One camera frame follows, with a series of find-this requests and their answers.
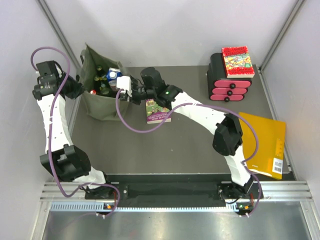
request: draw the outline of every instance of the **book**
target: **book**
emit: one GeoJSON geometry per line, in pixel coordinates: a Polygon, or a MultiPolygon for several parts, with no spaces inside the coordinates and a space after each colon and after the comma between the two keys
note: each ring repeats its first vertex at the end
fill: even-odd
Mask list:
{"type": "MultiPolygon", "coordinates": [[[[254,128],[259,140],[256,155],[246,162],[248,169],[274,179],[282,179],[283,165],[286,164],[284,161],[286,123],[244,112],[240,112],[239,115],[254,128]]],[[[240,125],[243,132],[243,155],[248,158],[255,150],[256,141],[252,131],[242,120],[240,125]]]]}
{"type": "MultiPolygon", "coordinates": [[[[169,109],[159,106],[153,99],[145,100],[146,108],[146,123],[157,124],[167,116],[169,109]]],[[[165,122],[171,122],[171,117],[168,117],[165,122]]]]}
{"type": "Polygon", "coordinates": [[[222,57],[227,78],[252,78],[255,75],[247,46],[223,47],[222,57]]]}

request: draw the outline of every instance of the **bottle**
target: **bottle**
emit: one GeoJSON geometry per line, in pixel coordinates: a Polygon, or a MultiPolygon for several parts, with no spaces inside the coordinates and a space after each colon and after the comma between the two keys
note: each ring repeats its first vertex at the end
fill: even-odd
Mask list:
{"type": "Polygon", "coordinates": [[[100,78],[106,74],[101,65],[96,66],[96,73],[100,78]]]}
{"type": "Polygon", "coordinates": [[[108,80],[109,86],[112,91],[117,92],[119,89],[117,88],[117,78],[121,77],[122,73],[119,69],[116,68],[109,68],[109,71],[106,75],[106,78],[108,80]]]}
{"type": "Polygon", "coordinates": [[[99,77],[98,75],[96,75],[96,76],[94,77],[93,89],[94,89],[97,93],[100,91],[100,90],[99,90],[100,85],[101,85],[101,83],[100,83],[100,77],[99,77]]]}
{"type": "Polygon", "coordinates": [[[101,82],[101,86],[100,86],[100,94],[102,96],[108,96],[110,93],[110,88],[108,87],[107,83],[101,82]]]}

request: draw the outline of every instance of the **white label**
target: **white label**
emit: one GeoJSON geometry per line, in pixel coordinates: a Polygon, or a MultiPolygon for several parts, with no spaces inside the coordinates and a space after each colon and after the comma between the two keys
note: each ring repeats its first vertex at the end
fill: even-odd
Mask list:
{"type": "Polygon", "coordinates": [[[273,158],[272,172],[276,174],[282,174],[282,164],[283,160],[278,158],[273,158]]]}

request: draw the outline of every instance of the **gray floor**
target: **gray floor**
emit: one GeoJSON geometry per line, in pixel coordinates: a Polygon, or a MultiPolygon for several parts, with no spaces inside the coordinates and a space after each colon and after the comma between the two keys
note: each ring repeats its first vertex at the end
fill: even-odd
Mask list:
{"type": "Polygon", "coordinates": [[[43,240],[311,240],[299,202],[262,202],[249,218],[213,212],[51,212],[43,240]]]}
{"type": "MultiPolygon", "coordinates": [[[[133,76],[139,77],[142,69],[134,67],[130,71],[133,76]]],[[[204,104],[272,118],[257,69],[244,100],[228,103],[209,100],[206,77],[208,66],[163,66],[156,69],[167,84],[182,88],[204,104]]],[[[139,130],[155,126],[147,125],[143,103],[131,104],[125,120],[139,130]]],[[[139,134],[127,129],[121,122],[91,118],[86,115],[81,101],[72,140],[88,154],[92,166],[107,174],[230,172],[224,157],[212,147],[213,136],[201,125],[178,113],[174,113],[172,121],[160,129],[149,134],[139,134]]],[[[289,172],[286,164],[283,172],[289,172]]]]}

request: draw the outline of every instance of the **bag handle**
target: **bag handle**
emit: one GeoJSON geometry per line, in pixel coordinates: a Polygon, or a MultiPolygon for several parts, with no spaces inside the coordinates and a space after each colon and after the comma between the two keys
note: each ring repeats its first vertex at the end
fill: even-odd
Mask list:
{"type": "Polygon", "coordinates": [[[83,49],[80,53],[80,59],[81,59],[81,62],[82,62],[82,65],[84,64],[85,62],[85,53],[86,53],[86,50],[83,49]]]}

